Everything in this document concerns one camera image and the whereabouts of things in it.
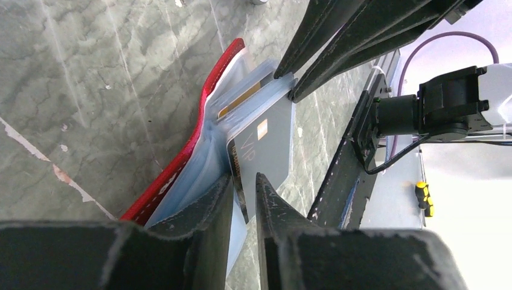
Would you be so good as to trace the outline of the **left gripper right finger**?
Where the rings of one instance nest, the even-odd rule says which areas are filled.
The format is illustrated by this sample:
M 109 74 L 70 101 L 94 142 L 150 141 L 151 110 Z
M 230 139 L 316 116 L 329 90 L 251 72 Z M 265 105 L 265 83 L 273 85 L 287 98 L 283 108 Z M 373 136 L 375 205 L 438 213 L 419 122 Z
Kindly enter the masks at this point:
M 315 225 L 255 177 L 262 289 L 465 289 L 446 244 L 425 230 Z

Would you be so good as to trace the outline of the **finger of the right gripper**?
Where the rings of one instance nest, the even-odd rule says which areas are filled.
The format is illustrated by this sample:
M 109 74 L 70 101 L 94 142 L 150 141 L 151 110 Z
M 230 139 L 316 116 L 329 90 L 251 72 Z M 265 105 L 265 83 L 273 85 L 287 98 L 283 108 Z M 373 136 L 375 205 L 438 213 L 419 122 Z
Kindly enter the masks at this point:
M 298 103 L 333 77 L 415 41 L 442 20 L 453 24 L 471 9 L 471 1 L 363 1 L 315 53 L 289 99 Z
M 296 73 L 355 14 L 363 1 L 310 1 L 274 78 Z

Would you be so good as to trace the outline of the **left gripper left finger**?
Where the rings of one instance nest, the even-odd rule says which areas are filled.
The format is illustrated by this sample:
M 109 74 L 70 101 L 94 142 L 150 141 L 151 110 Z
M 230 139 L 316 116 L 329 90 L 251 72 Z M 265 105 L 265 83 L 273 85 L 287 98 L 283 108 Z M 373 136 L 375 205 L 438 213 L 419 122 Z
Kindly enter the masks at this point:
M 129 221 L 1 223 L 2 289 L 223 289 L 234 193 L 221 176 L 143 228 Z

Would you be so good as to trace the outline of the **red card holder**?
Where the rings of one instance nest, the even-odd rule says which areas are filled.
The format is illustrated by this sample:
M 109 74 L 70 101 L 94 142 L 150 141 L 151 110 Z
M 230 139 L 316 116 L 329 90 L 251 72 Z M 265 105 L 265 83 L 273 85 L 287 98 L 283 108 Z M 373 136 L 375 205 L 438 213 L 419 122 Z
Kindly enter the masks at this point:
M 203 84 L 193 133 L 122 219 L 151 227 L 199 199 L 220 175 L 229 173 L 233 178 L 226 150 L 228 132 L 264 105 L 273 104 L 275 98 L 287 97 L 295 83 L 293 74 L 275 79 L 276 67 L 272 59 L 253 66 L 244 40 L 234 39 Z M 221 108 L 257 82 L 261 82 L 261 88 L 256 93 L 217 119 Z M 232 269 L 243 248 L 247 224 L 234 187 L 228 269 Z

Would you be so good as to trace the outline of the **silver grey credit card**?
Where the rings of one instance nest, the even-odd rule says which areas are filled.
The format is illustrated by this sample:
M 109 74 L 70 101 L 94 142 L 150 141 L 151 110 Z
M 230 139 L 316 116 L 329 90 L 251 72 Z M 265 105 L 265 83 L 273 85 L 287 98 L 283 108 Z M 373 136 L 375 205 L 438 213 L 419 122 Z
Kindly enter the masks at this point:
M 226 150 L 246 223 L 256 212 L 256 174 L 263 173 L 276 188 L 289 175 L 294 110 L 286 96 L 275 98 L 227 134 Z

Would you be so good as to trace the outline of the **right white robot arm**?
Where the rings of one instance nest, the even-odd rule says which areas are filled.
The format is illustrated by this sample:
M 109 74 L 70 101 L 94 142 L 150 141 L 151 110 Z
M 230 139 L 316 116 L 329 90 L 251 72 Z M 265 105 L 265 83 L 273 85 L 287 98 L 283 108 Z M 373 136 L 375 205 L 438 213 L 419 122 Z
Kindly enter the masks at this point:
M 477 1 L 310 1 L 275 78 L 311 64 L 288 98 L 299 103 L 333 77 L 458 21 Z M 351 139 L 367 174 L 386 170 L 422 143 L 448 143 L 504 124 L 511 66 L 471 66 L 437 76 L 415 95 L 370 97 Z

